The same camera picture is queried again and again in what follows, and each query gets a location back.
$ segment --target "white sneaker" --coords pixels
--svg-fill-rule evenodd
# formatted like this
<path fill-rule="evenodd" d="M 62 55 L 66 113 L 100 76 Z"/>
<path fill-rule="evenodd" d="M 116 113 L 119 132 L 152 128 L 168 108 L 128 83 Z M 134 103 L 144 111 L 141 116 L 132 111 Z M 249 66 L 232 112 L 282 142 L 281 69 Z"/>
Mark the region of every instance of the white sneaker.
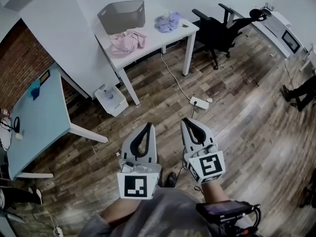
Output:
<path fill-rule="evenodd" d="M 39 196 L 40 198 L 40 204 L 43 204 L 43 201 L 41 200 L 41 192 L 39 189 L 36 189 L 36 194 Z"/>

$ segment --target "person's arm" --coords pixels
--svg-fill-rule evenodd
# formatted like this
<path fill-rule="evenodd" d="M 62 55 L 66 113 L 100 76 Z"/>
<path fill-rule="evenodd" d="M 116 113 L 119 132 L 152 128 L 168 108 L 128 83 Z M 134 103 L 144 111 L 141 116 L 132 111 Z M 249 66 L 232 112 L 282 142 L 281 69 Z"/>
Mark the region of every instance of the person's arm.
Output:
<path fill-rule="evenodd" d="M 225 194 L 217 180 L 213 180 L 201 185 L 206 203 L 218 203 L 230 200 Z"/>
<path fill-rule="evenodd" d="M 116 227 L 136 211 L 140 202 L 141 200 L 119 198 L 101 213 L 101 217 L 111 227 Z"/>

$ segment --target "chair armrest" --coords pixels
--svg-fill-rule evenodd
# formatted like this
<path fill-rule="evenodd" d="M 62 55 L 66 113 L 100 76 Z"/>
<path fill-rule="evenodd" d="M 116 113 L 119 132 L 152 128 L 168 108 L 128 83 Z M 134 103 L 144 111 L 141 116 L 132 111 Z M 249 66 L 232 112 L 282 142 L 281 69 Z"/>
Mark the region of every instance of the chair armrest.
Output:
<path fill-rule="evenodd" d="M 228 8 L 226 5 L 223 5 L 222 3 L 219 3 L 218 5 L 221 6 L 224 10 L 228 11 L 230 14 L 234 13 L 232 9 Z"/>
<path fill-rule="evenodd" d="M 198 16 L 200 19 L 202 19 L 202 20 L 205 20 L 205 21 L 208 21 L 208 20 L 209 20 L 209 17 L 208 17 L 208 16 L 206 16 L 205 14 L 203 14 L 202 12 L 200 12 L 200 11 L 197 10 L 197 9 L 193 9 L 192 12 L 193 12 L 196 16 Z"/>

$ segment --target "pink cloth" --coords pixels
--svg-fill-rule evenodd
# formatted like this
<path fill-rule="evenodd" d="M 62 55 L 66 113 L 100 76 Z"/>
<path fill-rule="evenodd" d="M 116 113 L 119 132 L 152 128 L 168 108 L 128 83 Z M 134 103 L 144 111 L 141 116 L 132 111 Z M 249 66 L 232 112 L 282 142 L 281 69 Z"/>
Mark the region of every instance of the pink cloth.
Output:
<path fill-rule="evenodd" d="M 146 36 L 135 29 L 128 29 L 126 32 L 110 36 L 111 51 L 114 54 L 129 54 L 138 47 L 145 46 Z"/>

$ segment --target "laundry basket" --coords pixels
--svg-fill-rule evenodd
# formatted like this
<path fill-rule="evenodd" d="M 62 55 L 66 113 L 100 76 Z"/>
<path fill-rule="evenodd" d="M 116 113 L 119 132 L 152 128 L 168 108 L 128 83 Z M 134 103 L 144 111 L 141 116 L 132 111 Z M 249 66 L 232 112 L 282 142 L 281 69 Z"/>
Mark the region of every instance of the laundry basket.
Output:
<path fill-rule="evenodd" d="M 105 6 L 99 13 L 107 34 L 118 34 L 145 24 L 145 4 L 142 0 L 113 2 Z"/>

